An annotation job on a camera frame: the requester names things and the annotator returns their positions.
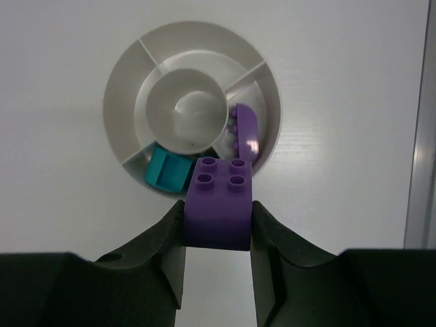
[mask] white table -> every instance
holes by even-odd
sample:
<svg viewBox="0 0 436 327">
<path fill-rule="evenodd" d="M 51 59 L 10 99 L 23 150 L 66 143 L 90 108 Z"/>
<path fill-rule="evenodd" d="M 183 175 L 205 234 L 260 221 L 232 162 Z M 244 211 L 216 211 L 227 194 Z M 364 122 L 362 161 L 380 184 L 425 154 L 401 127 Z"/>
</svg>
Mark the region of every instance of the white table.
<svg viewBox="0 0 436 327">
<path fill-rule="evenodd" d="M 402 247 L 428 3 L 94 0 L 0 3 L 0 251 L 90 260 L 174 200 L 115 159 L 102 98 L 133 41 L 175 20 L 246 38 L 273 69 L 283 127 L 254 198 L 334 253 Z M 249 253 L 188 249 L 177 326 L 255 326 Z"/>
</svg>

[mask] purple lego duplo brick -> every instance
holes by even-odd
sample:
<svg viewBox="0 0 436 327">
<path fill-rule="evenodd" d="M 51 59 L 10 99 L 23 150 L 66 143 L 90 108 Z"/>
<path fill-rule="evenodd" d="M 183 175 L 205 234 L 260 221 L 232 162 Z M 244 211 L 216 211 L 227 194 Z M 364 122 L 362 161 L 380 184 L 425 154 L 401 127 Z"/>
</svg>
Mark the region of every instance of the purple lego duplo brick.
<svg viewBox="0 0 436 327">
<path fill-rule="evenodd" d="M 238 138 L 234 143 L 234 150 L 237 151 L 239 159 L 249 160 L 254 164 L 259 156 L 258 118 L 246 104 L 236 104 L 231 116 L 236 119 L 232 132 Z"/>
<path fill-rule="evenodd" d="M 250 161 L 198 159 L 185 200 L 185 246 L 248 251 L 252 202 Z"/>
</svg>

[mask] white cup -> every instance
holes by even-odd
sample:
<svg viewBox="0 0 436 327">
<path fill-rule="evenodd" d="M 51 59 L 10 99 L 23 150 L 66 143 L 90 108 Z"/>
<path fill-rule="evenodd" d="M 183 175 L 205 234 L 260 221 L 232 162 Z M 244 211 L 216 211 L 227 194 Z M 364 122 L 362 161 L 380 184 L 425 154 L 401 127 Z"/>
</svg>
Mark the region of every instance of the white cup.
<svg viewBox="0 0 436 327">
<path fill-rule="evenodd" d="M 178 69 L 150 90 L 146 118 L 156 141 L 169 151 L 193 155 L 209 149 L 228 121 L 225 94 L 209 75 Z"/>
</svg>

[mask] white divided tray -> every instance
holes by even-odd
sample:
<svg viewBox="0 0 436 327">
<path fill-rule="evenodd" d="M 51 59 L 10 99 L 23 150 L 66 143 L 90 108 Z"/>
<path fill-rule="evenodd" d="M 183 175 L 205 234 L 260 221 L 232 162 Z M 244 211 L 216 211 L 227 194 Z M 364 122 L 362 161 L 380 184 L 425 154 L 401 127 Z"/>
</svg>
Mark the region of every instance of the white divided tray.
<svg viewBox="0 0 436 327">
<path fill-rule="evenodd" d="M 279 90 L 259 52 L 237 34 L 205 22 L 176 22 L 159 27 L 134 42 L 116 63 L 104 95 L 104 125 L 112 150 L 140 183 L 155 139 L 146 119 L 153 85 L 168 72 L 196 69 L 222 88 L 228 108 L 252 107 L 258 118 L 260 157 L 255 174 L 268 161 L 281 126 Z M 223 156 L 233 136 L 226 132 L 215 149 Z"/>
</svg>

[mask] teal lego duplo brick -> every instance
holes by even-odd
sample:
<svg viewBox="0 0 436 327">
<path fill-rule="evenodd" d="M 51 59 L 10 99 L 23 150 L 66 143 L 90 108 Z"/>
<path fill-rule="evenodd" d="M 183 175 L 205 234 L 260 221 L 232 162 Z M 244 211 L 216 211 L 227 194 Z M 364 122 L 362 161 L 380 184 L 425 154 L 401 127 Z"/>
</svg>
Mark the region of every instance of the teal lego duplo brick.
<svg viewBox="0 0 436 327">
<path fill-rule="evenodd" d="M 182 192 L 192 164 L 192 159 L 157 145 L 146 168 L 145 183 L 162 191 Z"/>
</svg>

